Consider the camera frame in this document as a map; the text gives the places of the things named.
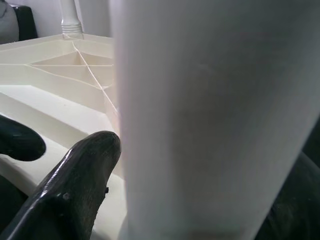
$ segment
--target black chair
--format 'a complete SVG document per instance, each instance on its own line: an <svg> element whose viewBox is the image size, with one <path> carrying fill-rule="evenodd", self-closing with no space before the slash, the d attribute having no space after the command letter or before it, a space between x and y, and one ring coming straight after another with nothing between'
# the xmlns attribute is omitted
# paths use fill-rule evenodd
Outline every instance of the black chair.
<svg viewBox="0 0 320 240"><path fill-rule="evenodd" d="M29 6L10 4L14 11L19 25L19 41L38 38L34 15Z"/></svg>

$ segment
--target white cylinder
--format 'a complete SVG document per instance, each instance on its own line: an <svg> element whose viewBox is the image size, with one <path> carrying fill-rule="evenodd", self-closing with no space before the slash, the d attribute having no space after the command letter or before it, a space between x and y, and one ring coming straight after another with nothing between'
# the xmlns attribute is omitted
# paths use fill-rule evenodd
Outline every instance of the white cylinder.
<svg viewBox="0 0 320 240"><path fill-rule="evenodd" d="M320 113L320 1L111 14L127 239L252 240Z"/></svg>
<svg viewBox="0 0 320 240"><path fill-rule="evenodd" d="M77 15L75 0L60 0L62 11L61 28L64 35L81 34L82 26Z"/></svg>

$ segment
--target white pipe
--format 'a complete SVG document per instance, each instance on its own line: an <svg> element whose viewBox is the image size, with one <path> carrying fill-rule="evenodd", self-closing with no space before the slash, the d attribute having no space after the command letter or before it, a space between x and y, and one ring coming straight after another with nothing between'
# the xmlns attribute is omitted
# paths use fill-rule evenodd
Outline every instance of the white pipe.
<svg viewBox="0 0 320 240"><path fill-rule="evenodd" d="M80 35L82 34L81 22L78 19L75 0L60 0L62 11L62 34Z"/></svg>
<svg viewBox="0 0 320 240"><path fill-rule="evenodd" d="M320 113L320 1L111 14L126 239L252 240Z"/></svg>

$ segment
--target plastic compartment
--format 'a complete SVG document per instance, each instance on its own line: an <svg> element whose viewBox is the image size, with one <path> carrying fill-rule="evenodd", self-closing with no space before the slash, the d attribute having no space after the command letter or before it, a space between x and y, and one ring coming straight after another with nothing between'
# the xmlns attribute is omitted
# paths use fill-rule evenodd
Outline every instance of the plastic compartment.
<svg viewBox="0 0 320 240"><path fill-rule="evenodd" d="M31 127L47 144L34 162L0 155L0 174L27 194L75 142L100 130L119 134L112 39L83 37L0 45L0 113ZM127 213L121 161L108 186L93 236L116 240Z"/></svg>

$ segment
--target white wall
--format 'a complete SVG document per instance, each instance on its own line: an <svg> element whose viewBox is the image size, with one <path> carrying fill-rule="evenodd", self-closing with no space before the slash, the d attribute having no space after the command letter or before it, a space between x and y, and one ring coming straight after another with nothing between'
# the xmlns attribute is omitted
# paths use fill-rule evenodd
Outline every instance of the white wall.
<svg viewBox="0 0 320 240"><path fill-rule="evenodd" d="M61 34L59 0L7 0L31 7L39 37ZM110 36L108 0L75 0L78 17L86 34Z"/></svg>
<svg viewBox="0 0 320 240"><path fill-rule="evenodd" d="M86 34L111 37L109 0L78 0Z"/></svg>

